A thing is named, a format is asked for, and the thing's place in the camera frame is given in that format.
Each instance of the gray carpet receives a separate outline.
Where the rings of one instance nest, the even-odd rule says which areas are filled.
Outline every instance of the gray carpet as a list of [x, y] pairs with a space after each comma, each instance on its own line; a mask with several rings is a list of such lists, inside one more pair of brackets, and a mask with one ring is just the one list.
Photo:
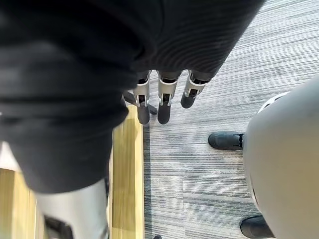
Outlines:
[[[170, 121], [144, 130], [145, 231], [163, 239], [240, 239], [240, 221], [258, 213], [241, 152], [207, 143], [218, 130], [244, 131], [270, 97], [319, 73], [319, 1], [270, 0], [190, 109], [179, 79]], [[158, 106], [152, 72], [151, 104]]]

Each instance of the dark gray sleeve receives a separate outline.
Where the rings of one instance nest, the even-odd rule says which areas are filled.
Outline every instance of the dark gray sleeve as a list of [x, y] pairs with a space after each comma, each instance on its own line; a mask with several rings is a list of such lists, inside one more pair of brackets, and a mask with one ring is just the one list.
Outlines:
[[[127, 114], [122, 92], [137, 83], [130, 64], [151, 49], [149, 25], [160, 24], [119, 4], [0, 3], [0, 141], [10, 144], [36, 192], [72, 191], [107, 177], [112, 129]], [[141, 10], [160, 9], [152, 4]]]

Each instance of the robotic finger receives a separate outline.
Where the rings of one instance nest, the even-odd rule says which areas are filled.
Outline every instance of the robotic finger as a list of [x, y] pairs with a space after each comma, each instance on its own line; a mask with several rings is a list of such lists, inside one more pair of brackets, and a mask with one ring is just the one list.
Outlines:
[[181, 71], [158, 71], [159, 75], [159, 114], [158, 121], [166, 124], [170, 117], [170, 106], [175, 95], [176, 85]]
[[181, 106], [185, 109], [190, 108], [194, 104], [196, 97], [203, 91], [204, 87], [214, 76], [215, 72], [204, 73], [189, 70], [185, 90], [180, 100]]
[[138, 108], [138, 118], [141, 124], [147, 124], [150, 121], [150, 73], [151, 71], [139, 72], [139, 82], [137, 87], [133, 89], [136, 106]]

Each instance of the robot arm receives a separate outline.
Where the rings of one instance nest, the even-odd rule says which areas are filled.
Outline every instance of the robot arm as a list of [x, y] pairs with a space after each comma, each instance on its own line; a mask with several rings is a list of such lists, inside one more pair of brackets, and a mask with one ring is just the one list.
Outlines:
[[187, 108], [262, 3], [0, 2], [0, 140], [10, 144], [52, 238], [108, 235], [104, 179], [112, 129], [127, 114], [122, 93], [138, 85], [139, 116], [148, 122], [148, 70], [159, 70], [166, 123], [180, 72], [192, 71]]

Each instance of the wooden floor strip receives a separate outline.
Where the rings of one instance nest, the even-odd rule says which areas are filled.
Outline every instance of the wooden floor strip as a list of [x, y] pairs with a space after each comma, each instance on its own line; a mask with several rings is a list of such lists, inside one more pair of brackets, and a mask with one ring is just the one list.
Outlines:
[[144, 238], [143, 127], [136, 107], [128, 108], [113, 133], [111, 239]]

